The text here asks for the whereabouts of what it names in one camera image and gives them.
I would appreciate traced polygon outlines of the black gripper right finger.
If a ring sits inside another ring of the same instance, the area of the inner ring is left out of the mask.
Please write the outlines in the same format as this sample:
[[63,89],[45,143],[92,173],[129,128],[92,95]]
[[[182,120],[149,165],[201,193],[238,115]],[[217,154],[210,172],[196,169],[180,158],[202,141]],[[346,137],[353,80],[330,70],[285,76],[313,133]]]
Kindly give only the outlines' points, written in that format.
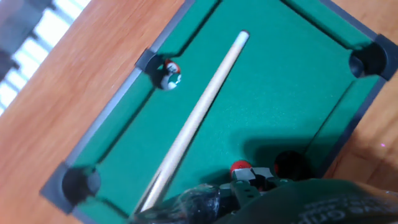
[[270,168],[266,167],[253,167],[252,173],[255,179],[251,181],[251,185],[258,190],[271,190],[275,188],[273,183],[274,176],[271,174]]

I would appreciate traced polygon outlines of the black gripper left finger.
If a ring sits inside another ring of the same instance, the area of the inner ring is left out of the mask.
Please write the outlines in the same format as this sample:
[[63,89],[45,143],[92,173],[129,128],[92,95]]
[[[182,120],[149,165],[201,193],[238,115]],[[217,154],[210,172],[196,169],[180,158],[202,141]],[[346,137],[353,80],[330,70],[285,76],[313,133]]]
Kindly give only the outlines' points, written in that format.
[[236,169],[232,174],[231,191],[236,197],[239,207],[244,207],[252,200],[260,197],[258,189],[250,181],[256,176],[251,168]]

